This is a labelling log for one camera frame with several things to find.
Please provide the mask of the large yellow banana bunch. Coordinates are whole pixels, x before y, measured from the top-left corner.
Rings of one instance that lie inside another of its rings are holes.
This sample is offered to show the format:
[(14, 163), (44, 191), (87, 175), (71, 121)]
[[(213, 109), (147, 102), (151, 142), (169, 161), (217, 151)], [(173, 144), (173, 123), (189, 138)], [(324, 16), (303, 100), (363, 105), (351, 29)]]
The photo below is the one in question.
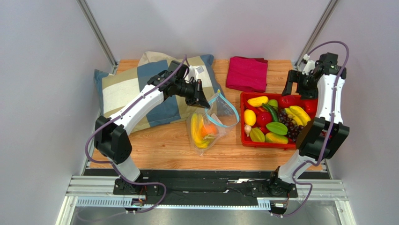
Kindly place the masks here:
[(204, 120), (202, 114), (194, 113), (191, 117), (190, 122), (191, 139), (194, 145), (198, 149), (208, 148), (210, 141), (205, 140), (205, 137), (201, 134), (201, 130), (204, 127)]

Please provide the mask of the clear zip top bag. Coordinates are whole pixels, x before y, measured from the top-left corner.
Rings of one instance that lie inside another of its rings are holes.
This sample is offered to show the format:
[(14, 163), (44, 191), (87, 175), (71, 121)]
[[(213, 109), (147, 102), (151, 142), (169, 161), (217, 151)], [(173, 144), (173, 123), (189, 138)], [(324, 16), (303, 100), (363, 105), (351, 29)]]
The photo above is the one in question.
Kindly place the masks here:
[[(192, 150), (199, 156), (202, 156), (206, 150), (210, 149), (220, 139), (227, 136), (240, 121), (237, 109), (225, 98), (221, 90), (218, 90), (208, 102), (210, 104), (210, 109), (199, 108), (191, 113), (186, 120), (188, 140)], [(216, 136), (208, 135), (205, 137), (205, 140), (210, 141), (206, 149), (198, 149), (191, 139), (190, 122), (194, 113), (202, 114), (204, 124), (214, 124), (218, 128), (219, 133)]]

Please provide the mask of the orange fruit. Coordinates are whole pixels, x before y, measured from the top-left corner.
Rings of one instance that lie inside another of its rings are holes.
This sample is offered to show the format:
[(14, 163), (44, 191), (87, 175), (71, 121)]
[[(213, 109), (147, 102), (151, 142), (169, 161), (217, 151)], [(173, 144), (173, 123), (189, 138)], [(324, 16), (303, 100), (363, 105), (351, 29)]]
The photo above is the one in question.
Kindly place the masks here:
[(214, 124), (205, 124), (202, 126), (200, 133), (202, 137), (206, 137), (208, 135), (216, 136), (219, 132)]

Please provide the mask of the red apple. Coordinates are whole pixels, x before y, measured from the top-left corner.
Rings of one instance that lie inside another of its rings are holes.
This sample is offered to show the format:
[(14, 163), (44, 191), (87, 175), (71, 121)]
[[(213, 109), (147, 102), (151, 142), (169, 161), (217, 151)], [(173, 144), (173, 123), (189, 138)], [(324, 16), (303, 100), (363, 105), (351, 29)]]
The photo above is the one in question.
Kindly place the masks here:
[(259, 112), (256, 116), (256, 123), (261, 127), (265, 127), (268, 123), (273, 122), (273, 117), (269, 112)]

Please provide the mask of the purple grape bunch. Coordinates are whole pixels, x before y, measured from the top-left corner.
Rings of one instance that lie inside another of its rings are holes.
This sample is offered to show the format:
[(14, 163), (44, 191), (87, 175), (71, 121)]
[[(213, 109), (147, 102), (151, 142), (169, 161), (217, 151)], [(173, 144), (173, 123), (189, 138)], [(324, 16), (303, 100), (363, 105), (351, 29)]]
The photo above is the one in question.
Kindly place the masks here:
[(304, 128), (302, 121), (288, 108), (281, 108), (278, 110), (278, 113), (280, 122), (288, 128), (286, 136), (288, 137), (288, 139), (295, 143), (298, 139), (300, 132)]

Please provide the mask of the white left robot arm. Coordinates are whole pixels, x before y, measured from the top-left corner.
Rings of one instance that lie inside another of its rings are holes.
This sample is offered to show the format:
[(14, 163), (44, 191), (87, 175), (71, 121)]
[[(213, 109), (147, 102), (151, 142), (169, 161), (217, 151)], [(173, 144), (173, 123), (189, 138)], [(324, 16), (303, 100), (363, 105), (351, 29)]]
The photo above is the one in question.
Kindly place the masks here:
[(139, 121), (173, 96), (183, 97), (187, 106), (210, 108), (202, 80), (190, 74), (195, 71), (193, 67), (174, 60), (166, 70), (152, 76), (142, 92), (121, 110), (108, 118), (97, 118), (90, 140), (133, 193), (137, 193), (141, 186), (151, 185), (142, 181), (143, 175), (131, 158), (129, 135)]

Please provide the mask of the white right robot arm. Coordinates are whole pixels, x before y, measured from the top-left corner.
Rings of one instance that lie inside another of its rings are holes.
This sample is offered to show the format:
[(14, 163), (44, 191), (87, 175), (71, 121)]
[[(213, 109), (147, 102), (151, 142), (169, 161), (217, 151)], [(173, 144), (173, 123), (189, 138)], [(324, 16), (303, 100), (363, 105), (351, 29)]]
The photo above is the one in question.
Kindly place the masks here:
[(316, 115), (305, 123), (296, 141), (296, 152), (288, 162), (271, 173), (267, 191), (271, 196), (286, 197), (296, 187), (295, 180), (311, 165), (330, 159), (349, 135), (341, 116), (341, 92), (346, 68), (338, 65), (338, 55), (325, 53), (317, 61), (305, 55), (301, 71), (290, 70), (283, 96), (296, 92), (301, 99), (317, 99)]

